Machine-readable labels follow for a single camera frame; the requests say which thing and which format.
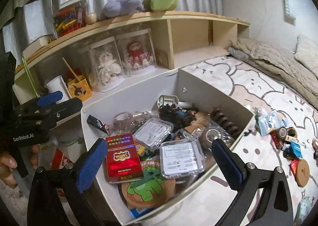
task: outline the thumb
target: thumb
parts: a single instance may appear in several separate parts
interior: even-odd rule
[[[8,166],[11,169],[15,169],[17,167],[15,159],[7,151],[0,154],[0,165]]]

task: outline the green plush toy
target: green plush toy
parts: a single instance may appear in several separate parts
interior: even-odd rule
[[[174,10],[179,0],[144,0],[145,11],[167,11]]]

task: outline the white paper label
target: white paper label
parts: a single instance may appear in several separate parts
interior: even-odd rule
[[[152,147],[166,132],[167,128],[154,122],[149,122],[137,132],[134,137]]]
[[[192,143],[167,145],[163,148],[163,171],[166,175],[198,169]]]

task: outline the purple plush toy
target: purple plush toy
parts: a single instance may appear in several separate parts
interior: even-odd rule
[[[100,20],[128,15],[136,10],[144,11],[142,0],[111,0],[103,7]]]

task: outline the pillow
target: pillow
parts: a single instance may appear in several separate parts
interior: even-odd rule
[[[295,59],[318,78],[318,45],[304,35],[299,35]]]

